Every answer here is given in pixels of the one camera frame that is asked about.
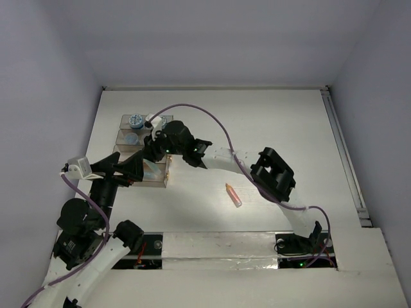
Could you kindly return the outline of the orange highlighter pen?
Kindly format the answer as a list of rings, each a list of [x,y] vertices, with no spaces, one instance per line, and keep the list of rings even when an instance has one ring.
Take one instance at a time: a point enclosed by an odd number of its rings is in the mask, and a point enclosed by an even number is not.
[[[237,195],[234,188],[229,184],[225,184],[225,190],[226,190],[228,196],[230,197],[231,201],[235,205],[235,207],[237,207],[237,208],[241,207],[242,206],[242,201],[240,200],[240,197]]]

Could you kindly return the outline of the clear paperclip jar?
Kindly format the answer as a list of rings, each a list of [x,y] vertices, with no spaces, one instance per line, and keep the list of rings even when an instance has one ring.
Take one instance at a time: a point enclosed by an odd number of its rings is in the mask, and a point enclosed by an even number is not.
[[[127,133],[124,136],[124,143],[126,145],[134,146],[139,144],[139,137],[136,133]]]

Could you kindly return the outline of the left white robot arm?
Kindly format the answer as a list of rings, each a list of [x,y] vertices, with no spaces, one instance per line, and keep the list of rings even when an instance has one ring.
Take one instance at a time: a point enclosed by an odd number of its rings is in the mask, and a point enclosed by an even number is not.
[[[141,249],[144,232],[135,223],[125,220],[110,229],[118,188],[143,179],[142,151],[124,162],[119,156],[115,152],[94,164],[75,157],[62,168],[61,179],[78,197],[62,206],[48,272],[23,307],[85,307],[112,267]]]

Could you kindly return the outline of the green highlighter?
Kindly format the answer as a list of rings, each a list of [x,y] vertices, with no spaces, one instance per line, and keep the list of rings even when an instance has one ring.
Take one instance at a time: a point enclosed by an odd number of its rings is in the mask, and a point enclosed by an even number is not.
[[[144,179],[145,180],[158,180],[161,176],[161,170],[154,162],[144,159]]]

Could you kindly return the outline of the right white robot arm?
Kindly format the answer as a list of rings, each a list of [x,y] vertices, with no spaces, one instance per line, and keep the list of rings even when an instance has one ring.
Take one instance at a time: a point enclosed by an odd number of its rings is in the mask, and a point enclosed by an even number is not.
[[[242,174],[264,199],[280,207],[300,250],[309,252],[319,244],[322,227],[296,198],[294,172],[274,149],[266,147],[260,152],[249,152],[222,148],[194,138],[182,121],[171,121],[163,126],[162,118],[153,114],[146,117],[145,126],[151,129],[151,136],[144,140],[146,160],[154,162],[165,155],[180,155],[192,167]]]

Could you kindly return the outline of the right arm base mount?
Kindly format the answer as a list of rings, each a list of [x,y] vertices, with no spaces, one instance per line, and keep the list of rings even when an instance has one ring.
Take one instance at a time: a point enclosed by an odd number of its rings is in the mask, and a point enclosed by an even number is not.
[[[303,269],[318,256],[309,268],[337,268],[337,259],[332,239],[321,232],[319,240],[312,246],[307,238],[292,233],[275,235],[274,251],[277,253],[279,269]]]

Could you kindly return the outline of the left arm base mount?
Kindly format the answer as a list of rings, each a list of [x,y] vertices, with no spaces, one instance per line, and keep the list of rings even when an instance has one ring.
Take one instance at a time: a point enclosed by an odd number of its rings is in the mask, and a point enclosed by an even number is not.
[[[113,266],[117,270],[161,270],[163,233],[148,233],[138,252],[130,252]]]

